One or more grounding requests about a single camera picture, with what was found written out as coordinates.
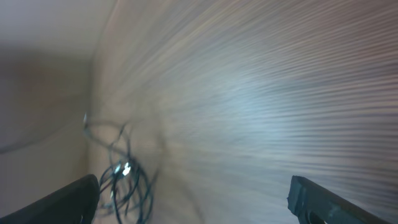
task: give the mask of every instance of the cord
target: cord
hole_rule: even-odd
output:
[[[88,121],[86,116],[84,119],[83,132],[87,138],[105,147],[108,150],[110,166],[104,171],[99,179],[100,194],[103,195],[106,189],[111,189],[111,202],[99,203],[98,212],[103,212],[99,216],[108,216],[115,214],[119,224],[121,221],[121,211],[127,218],[129,212],[137,211],[138,218],[136,224],[146,224],[151,213],[154,201],[152,183],[149,181],[147,174],[138,162],[137,158],[131,155],[130,133],[127,133],[126,126],[128,123],[120,125],[112,121]],[[97,138],[91,132],[93,126],[110,126],[119,130],[118,137],[110,144]],[[118,147],[121,139],[126,142],[126,150]],[[114,163],[112,153],[120,156],[120,159]]]

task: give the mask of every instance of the gray wall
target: gray wall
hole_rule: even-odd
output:
[[[87,173],[82,119],[90,62],[16,49],[0,54],[0,217]]]

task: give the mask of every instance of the cable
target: cable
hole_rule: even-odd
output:
[[[108,150],[110,163],[110,166],[99,179],[99,189],[101,195],[105,194],[107,189],[111,190],[111,202],[104,203],[100,201],[97,213],[102,212],[103,214],[97,214],[97,216],[104,217],[114,213],[118,223],[123,224],[121,211],[123,211],[126,219],[129,213],[137,212],[136,224],[146,224],[152,213],[154,201],[152,183],[137,158],[131,155],[131,131],[127,133],[127,124],[119,125],[111,121],[88,121],[86,116],[84,119],[84,134],[87,138]],[[118,137],[110,144],[107,144],[93,135],[91,132],[93,126],[116,128],[119,130]],[[121,139],[126,142],[125,150],[118,147]],[[112,153],[116,153],[120,157],[116,163],[113,162]]]

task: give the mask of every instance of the bundle of wires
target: bundle of wires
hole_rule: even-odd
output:
[[[145,224],[150,217],[154,200],[152,183],[137,158],[131,154],[130,135],[132,129],[128,133],[126,131],[127,124],[89,121],[85,117],[84,134],[108,150],[110,163],[99,180],[101,198],[110,189],[110,202],[106,203],[100,200],[96,216],[105,217],[115,214],[118,223],[123,224],[121,215],[124,215],[125,220],[129,220],[131,215],[128,217],[127,215],[133,213],[137,220],[136,224]],[[116,128],[119,134],[114,141],[108,144],[94,136],[91,129],[95,126]],[[125,143],[125,149],[119,146],[121,142]],[[113,155],[118,155],[116,162],[113,162]]]

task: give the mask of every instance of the wooden surface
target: wooden surface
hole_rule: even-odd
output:
[[[141,121],[152,223],[298,223],[292,175],[398,223],[398,2],[120,0],[91,115]]]

